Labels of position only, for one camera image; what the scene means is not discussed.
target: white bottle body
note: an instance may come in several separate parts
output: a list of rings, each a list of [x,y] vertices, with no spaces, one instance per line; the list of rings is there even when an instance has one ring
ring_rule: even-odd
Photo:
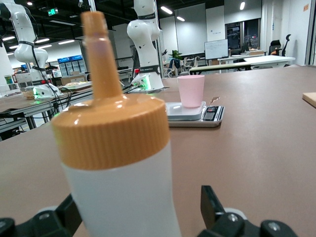
[[[91,237],[180,237],[170,142],[155,155],[107,170],[62,164]]]

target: ceiling light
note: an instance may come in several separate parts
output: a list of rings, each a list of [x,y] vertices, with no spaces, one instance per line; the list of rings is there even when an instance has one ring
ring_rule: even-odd
[[[48,44],[48,45],[44,45],[44,46],[41,46],[41,47],[38,47],[38,48],[48,48],[48,47],[52,47],[52,45]]]
[[[185,21],[182,17],[180,17],[180,16],[177,16],[177,19],[179,20],[179,21]]]
[[[63,21],[55,21],[55,20],[51,20],[50,22],[64,24],[64,25],[68,25],[68,26],[75,26],[76,25],[76,24],[73,24],[73,23],[68,23],[68,22],[63,22]]]
[[[36,41],[35,43],[42,43],[42,42],[46,42],[46,41],[49,41],[49,39],[40,39],[40,40]]]
[[[3,41],[6,41],[6,40],[14,39],[14,38],[15,38],[14,36],[10,36],[10,37],[3,38],[2,40],[3,40]]]
[[[66,44],[66,43],[72,43],[72,42],[74,42],[73,39],[72,40],[68,40],[68,41],[64,41],[64,42],[59,42],[58,44]]]
[[[166,8],[165,6],[162,6],[161,9],[162,9],[163,11],[167,12],[167,13],[170,14],[170,15],[172,14],[172,11],[169,10],[168,8]]]
[[[240,4],[240,9],[243,10],[245,7],[245,2],[243,1],[241,4]]]

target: digital scale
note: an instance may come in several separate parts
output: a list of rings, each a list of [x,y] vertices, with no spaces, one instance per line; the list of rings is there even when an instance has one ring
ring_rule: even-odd
[[[180,102],[166,103],[169,127],[217,127],[223,120],[225,107],[206,106],[186,108]]]

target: green plant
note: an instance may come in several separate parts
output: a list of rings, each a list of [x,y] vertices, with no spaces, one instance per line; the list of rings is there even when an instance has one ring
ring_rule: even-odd
[[[173,50],[172,51],[172,54],[169,54],[172,58],[175,58],[175,59],[180,59],[182,60],[182,57],[180,56],[182,53],[179,53],[178,50]]]

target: ribbed cap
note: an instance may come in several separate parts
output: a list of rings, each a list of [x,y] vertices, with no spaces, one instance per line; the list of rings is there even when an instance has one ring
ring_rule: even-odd
[[[162,100],[122,95],[71,106],[52,120],[62,162],[84,170],[109,169],[148,158],[169,141]]]
[[[169,141],[165,104],[122,95],[103,13],[82,14],[94,100],[71,106],[52,120],[62,162],[99,170],[146,159]]]

